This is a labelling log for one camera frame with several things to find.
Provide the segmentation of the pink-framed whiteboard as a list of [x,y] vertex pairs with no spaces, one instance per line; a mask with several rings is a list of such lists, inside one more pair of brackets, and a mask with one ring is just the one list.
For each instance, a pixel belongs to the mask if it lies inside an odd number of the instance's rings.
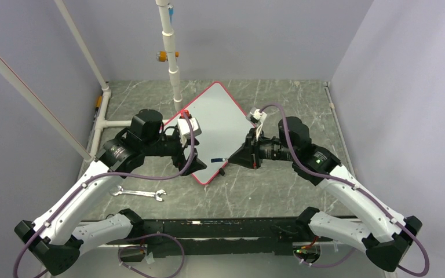
[[197,136],[198,158],[207,169],[192,174],[201,185],[209,184],[228,162],[211,163],[212,158],[229,158],[244,142],[254,125],[226,87],[213,82],[183,109],[197,118],[202,134]]

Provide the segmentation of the white whiteboard marker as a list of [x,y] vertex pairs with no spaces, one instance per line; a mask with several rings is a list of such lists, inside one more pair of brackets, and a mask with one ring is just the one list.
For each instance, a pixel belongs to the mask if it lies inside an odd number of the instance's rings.
[[211,163],[219,163],[219,162],[227,162],[229,158],[212,158],[210,159]]

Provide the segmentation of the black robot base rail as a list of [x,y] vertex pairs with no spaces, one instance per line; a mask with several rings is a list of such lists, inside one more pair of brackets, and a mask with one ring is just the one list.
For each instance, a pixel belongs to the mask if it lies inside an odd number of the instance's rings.
[[320,240],[295,217],[152,219],[141,230],[110,244],[142,244],[155,258],[179,255],[292,255]]

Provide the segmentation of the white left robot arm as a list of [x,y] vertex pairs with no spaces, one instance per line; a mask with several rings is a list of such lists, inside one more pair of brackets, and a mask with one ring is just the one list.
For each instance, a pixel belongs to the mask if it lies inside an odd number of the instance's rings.
[[125,240],[136,243],[145,235],[144,220],[123,209],[112,217],[80,226],[99,198],[119,186],[147,157],[171,157],[179,176],[203,170],[198,159],[200,124],[181,111],[175,126],[165,126],[163,116],[142,109],[113,139],[104,143],[83,176],[47,212],[33,221],[17,224],[15,234],[53,276],[68,270],[81,255],[105,243]]

